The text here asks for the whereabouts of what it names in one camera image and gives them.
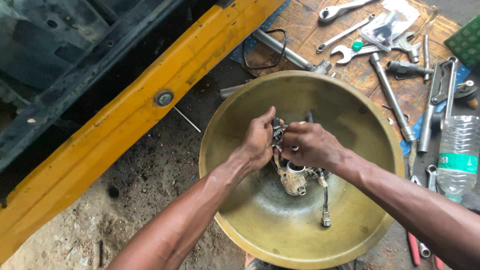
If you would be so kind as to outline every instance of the green bottle cap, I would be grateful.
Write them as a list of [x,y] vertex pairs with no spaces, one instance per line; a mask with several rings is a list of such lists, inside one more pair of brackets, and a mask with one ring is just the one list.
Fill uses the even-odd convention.
[[355,41],[352,44],[352,49],[354,51],[359,51],[362,47],[363,47],[363,43],[361,43],[360,41]]

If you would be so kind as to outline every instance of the person's right hand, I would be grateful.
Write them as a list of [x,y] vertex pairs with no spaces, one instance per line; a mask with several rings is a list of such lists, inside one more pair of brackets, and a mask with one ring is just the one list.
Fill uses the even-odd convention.
[[344,157],[345,148],[320,124],[291,123],[283,134],[282,157],[298,166],[332,171]]

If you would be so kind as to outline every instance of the person's left hand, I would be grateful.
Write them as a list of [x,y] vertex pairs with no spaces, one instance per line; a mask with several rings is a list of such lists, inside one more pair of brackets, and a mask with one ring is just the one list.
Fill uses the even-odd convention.
[[240,150],[250,159],[251,172],[261,169],[272,158],[272,120],[275,112],[272,106],[264,115],[253,119],[240,146]]

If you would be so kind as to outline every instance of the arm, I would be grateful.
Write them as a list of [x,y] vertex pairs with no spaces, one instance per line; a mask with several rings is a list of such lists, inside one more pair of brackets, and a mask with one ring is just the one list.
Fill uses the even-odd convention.
[[242,145],[142,227],[109,269],[178,269],[220,204],[250,172],[271,159],[275,108],[253,119]]
[[325,168],[354,185],[453,269],[480,265],[480,216],[345,149],[319,124],[292,123],[282,156]]

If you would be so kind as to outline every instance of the green box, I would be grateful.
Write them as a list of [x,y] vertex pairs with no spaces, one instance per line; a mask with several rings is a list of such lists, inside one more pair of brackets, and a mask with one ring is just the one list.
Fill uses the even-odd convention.
[[471,66],[480,61],[480,14],[447,38],[444,43],[464,65]]

